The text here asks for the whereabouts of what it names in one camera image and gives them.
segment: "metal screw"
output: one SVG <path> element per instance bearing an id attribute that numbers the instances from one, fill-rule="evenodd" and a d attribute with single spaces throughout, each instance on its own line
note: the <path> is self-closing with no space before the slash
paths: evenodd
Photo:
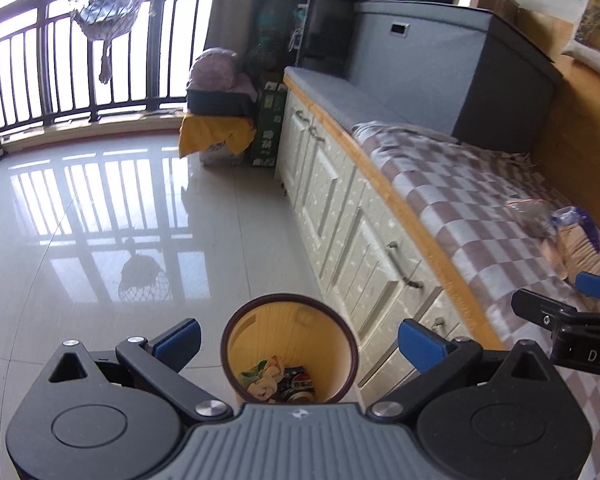
<path id="1" fill-rule="evenodd" d="M 375 416 L 380 416 L 382 418 L 391 418 L 394 416 L 401 415 L 404 411 L 404 408 L 401 404 L 394 402 L 393 400 L 384 400 L 382 402 L 376 402 L 371 407 L 371 413 Z"/>
<path id="2" fill-rule="evenodd" d="M 199 416 L 213 417 L 224 415 L 229 407 L 222 400 L 210 399 L 203 400 L 196 405 L 196 413 Z"/>

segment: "hanging net basket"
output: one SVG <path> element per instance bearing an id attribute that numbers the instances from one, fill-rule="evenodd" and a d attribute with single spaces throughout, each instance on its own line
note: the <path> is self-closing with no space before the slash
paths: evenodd
<path id="1" fill-rule="evenodd" d="M 111 41 L 131 31 L 145 0 L 70 0 L 71 17 L 91 41 L 103 41 L 100 82 L 111 80 Z"/>

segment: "drawer handle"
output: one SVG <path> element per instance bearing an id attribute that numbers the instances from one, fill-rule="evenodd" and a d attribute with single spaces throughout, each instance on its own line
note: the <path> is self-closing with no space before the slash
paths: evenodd
<path id="1" fill-rule="evenodd" d="M 412 288 L 424 288 L 424 285 L 422 283 L 410 280 L 402 270 L 402 266 L 400 265 L 400 261 L 398 259 L 398 242 L 390 242 L 386 247 L 386 252 L 389 255 L 391 261 L 394 263 L 395 268 L 400 273 L 400 277 L 404 281 L 405 285 L 410 286 Z"/>
<path id="2" fill-rule="evenodd" d="M 324 142 L 325 141 L 324 137 L 319 136 L 317 133 L 315 133 L 315 131 L 316 131 L 315 126 L 309 127 L 309 135 L 311 135 L 315 139 L 315 142 Z"/>
<path id="3" fill-rule="evenodd" d="M 445 318 L 443 318 L 442 316 L 437 317 L 434 320 L 433 325 L 431 325 L 431 330 L 433 330 L 433 332 L 435 332 L 439 336 L 444 337 L 444 333 L 442 331 L 439 332 L 439 329 L 442 328 L 444 325 L 445 325 Z"/>
<path id="4" fill-rule="evenodd" d="M 304 116 L 304 112 L 302 110 L 296 110 L 296 117 L 300 119 L 303 123 L 309 124 L 311 121 Z"/>

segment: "cabinet drawer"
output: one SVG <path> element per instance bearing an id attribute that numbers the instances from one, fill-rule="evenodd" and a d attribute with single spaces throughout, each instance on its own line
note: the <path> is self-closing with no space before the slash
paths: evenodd
<path id="1" fill-rule="evenodd" d="M 313 121 L 314 118 L 298 97 L 290 93 L 286 101 L 276 171 L 285 185 L 292 206 L 296 204 L 298 196 L 309 139 L 308 129 Z"/>
<path id="2" fill-rule="evenodd" d="M 326 291 L 331 288 L 331 279 L 340 262 L 342 251 L 345 249 L 345 244 L 349 238 L 349 232 L 351 231 L 357 211 L 360 208 L 360 198 L 367 186 L 369 186 L 369 182 L 366 177 L 360 173 L 358 168 L 354 168 L 349 194 L 342 209 L 340 223 L 333 235 L 331 248 L 324 263 L 322 275 L 320 276 L 320 282 Z"/>
<path id="3" fill-rule="evenodd" d="M 411 279 L 422 288 L 404 286 L 393 304 L 367 333 L 360 334 L 360 368 L 358 377 L 363 378 L 382 358 L 398 337 L 402 320 L 416 318 L 422 307 L 433 302 L 442 292 L 438 280 L 425 262 L 421 262 Z"/>
<path id="4" fill-rule="evenodd" d="M 372 186 L 365 187 L 360 197 L 360 208 L 375 227 L 382 245 L 387 247 L 389 244 L 395 244 L 391 257 L 400 267 L 400 273 L 410 277 L 422 261 L 422 255 L 400 221 Z"/>
<path id="5" fill-rule="evenodd" d="M 321 124 L 311 126 L 296 216 L 318 279 L 353 176 L 353 161 Z"/>
<path id="6" fill-rule="evenodd" d="M 442 292 L 420 318 L 419 323 L 447 338 L 461 323 L 460 314 L 446 292 Z"/>
<path id="7" fill-rule="evenodd" d="M 402 286 L 400 274 L 387 256 L 375 226 L 358 208 L 327 300 L 349 317 L 360 338 L 384 315 Z"/>
<path id="8" fill-rule="evenodd" d="M 470 337 L 472 339 L 474 338 L 474 336 L 471 335 L 469 327 L 465 325 L 462 321 L 451 331 L 451 333 L 446 338 L 449 339 L 449 341 L 451 341 L 453 338 L 460 336 Z"/>
<path id="9" fill-rule="evenodd" d="M 376 400 L 384 397 L 414 370 L 413 365 L 404 358 L 399 349 L 396 349 L 360 388 L 365 405 L 370 406 Z"/>

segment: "blue gripper pad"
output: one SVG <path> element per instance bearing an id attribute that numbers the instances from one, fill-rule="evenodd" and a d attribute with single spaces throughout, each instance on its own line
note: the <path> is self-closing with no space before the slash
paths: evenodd
<path id="1" fill-rule="evenodd" d="M 195 319 L 189 319 L 177 330 L 154 345 L 152 355 L 171 370 L 179 372 L 200 351 L 202 330 Z"/>
<path id="2" fill-rule="evenodd" d="M 449 341 L 416 320 L 405 319 L 398 327 L 400 353 L 421 374 L 431 370 L 448 355 L 448 345 Z"/>
<path id="3" fill-rule="evenodd" d="M 600 300 L 600 276 L 581 272 L 576 276 L 576 290 Z"/>

